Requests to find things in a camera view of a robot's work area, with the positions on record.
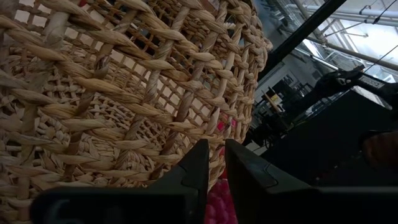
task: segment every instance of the woven basket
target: woven basket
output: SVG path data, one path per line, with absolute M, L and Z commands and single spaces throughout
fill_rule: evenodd
M 250 2 L 109 2 L 0 0 L 0 213 L 12 222 L 52 187 L 145 187 L 201 138 L 212 186 L 224 140 L 245 137 L 272 47 Z

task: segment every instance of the black pole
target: black pole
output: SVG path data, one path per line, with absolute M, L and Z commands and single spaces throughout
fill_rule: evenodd
M 329 18 L 346 0 L 328 0 L 309 19 L 307 19 L 289 38 L 268 55 L 265 69 L 257 80 L 267 75 L 294 48 L 308 37 L 323 21 Z

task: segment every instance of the woven seagrass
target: woven seagrass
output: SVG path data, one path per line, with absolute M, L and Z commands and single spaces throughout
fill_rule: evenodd
M 146 187 L 243 141 L 271 43 L 250 1 L 0 0 L 0 214 L 57 186 Z

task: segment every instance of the wicker basket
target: wicker basket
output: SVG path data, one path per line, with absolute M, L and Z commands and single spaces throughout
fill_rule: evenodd
M 238 0 L 0 0 L 0 212 L 56 186 L 145 187 L 243 141 L 271 43 Z

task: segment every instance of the basket weave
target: basket weave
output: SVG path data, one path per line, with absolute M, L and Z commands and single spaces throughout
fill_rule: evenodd
M 145 187 L 201 138 L 215 183 L 272 45 L 250 2 L 202 2 L 0 0 L 2 215 L 28 222 L 56 186 Z

